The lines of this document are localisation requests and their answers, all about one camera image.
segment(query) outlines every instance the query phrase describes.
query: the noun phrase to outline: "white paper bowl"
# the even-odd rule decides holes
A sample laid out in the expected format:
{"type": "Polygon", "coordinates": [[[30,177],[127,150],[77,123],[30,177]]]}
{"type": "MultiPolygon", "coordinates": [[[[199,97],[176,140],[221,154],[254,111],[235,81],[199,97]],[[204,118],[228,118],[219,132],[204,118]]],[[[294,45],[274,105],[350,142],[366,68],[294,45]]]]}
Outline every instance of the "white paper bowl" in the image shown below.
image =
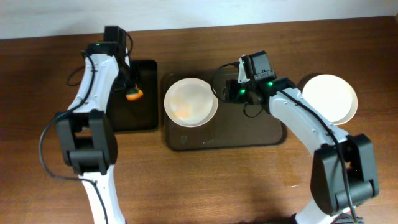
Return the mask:
{"type": "Polygon", "coordinates": [[[310,79],[304,86],[303,97],[335,125],[348,122],[358,109],[353,87],[334,75],[318,75],[310,79]]]}
{"type": "Polygon", "coordinates": [[[216,114],[218,99],[209,83],[185,78],[174,83],[164,97],[167,116],[176,124],[192,128],[207,123],[216,114]]]}

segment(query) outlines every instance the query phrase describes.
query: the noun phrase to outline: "white paper plate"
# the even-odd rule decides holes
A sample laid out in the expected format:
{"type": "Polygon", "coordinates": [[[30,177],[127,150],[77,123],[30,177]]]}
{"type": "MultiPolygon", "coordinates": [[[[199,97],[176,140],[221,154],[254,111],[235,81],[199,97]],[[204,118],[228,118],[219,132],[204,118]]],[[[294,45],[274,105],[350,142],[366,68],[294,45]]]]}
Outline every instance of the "white paper plate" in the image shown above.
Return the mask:
{"type": "Polygon", "coordinates": [[[334,75],[318,75],[310,79],[304,86],[303,97],[336,125],[348,122],[358,109],[358,98],[353,87],[334,75]]]}
{"type": "Polygon", "coordinates": [[[185,78],[174,83],[164,97],[167,116],[184,127],[207,123],[216,113],[218,99],[209,83],[198,78],[185,78]]]}

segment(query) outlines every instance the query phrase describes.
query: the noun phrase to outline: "brown tray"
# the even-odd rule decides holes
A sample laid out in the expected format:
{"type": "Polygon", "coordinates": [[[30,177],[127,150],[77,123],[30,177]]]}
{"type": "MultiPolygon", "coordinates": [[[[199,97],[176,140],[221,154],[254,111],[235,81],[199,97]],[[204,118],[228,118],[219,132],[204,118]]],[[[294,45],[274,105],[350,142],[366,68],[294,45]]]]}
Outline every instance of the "brown tray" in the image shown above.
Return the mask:
{"type": "MultiPolygon", "coordinates": [[[[164,100],[167,90],[175,82],[184,78],[199,78],[209,82],[212,74],[212,70],[207,70],[167,75],[163,79],[162,99],[164,100]]],[[[238,73],[235,70],[222,70],[214,82],[217,93],[223,92],[225,80],[237,77],[238,73]]],[[[259,105],[249,105],[246,111],[248,114],[256,114],[259,109],[259,105]]],[[[287,137],[284,124],[265,111],[255,118],[248,118],[243,114],[243,105],[220,101],[214,117],[202,126],[179,126],[167,114],[164,114],[164,121],[166,144],[174,151],[276,146],[282,144],[287,137]]]]}
{"type": "Polygon", "coordinates": [[[112,93],[106,115],[115,134],[155,131],[158,127],[157,64],[154,60],[130,61],[132,72],[137,72],[138,87],[144,96],[128,101],[126,93],[112,93]]]}

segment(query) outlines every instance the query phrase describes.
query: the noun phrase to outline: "orange object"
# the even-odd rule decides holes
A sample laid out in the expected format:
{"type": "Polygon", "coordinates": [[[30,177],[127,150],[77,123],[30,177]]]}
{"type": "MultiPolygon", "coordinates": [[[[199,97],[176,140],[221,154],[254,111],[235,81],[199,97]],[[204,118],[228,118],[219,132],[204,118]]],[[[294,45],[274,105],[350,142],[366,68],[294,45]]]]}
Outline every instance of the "orange object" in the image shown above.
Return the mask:
{"type": "Polygon", "coordinates": [[[126,98],[128,101],[134,101],[138,100],[143,95],[144,93],[140,89],[136,88],[135,91],[130,91],[130,93],[126,94],[126,98]]]}

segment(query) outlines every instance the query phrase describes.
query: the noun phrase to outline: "small orange item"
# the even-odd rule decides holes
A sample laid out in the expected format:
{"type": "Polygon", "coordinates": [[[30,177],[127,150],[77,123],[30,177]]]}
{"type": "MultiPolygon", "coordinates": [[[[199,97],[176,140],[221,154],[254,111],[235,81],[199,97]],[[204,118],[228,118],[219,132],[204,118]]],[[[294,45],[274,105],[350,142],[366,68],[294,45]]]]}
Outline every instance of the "small orange item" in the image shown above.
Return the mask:
{"type": "Polygon", "coordinates": [[[126,98],[128,101],[134,101],[138,100],[143,95],[144,93],[136,86],[135,88],[131,88],[127,91],[126,98]]]}

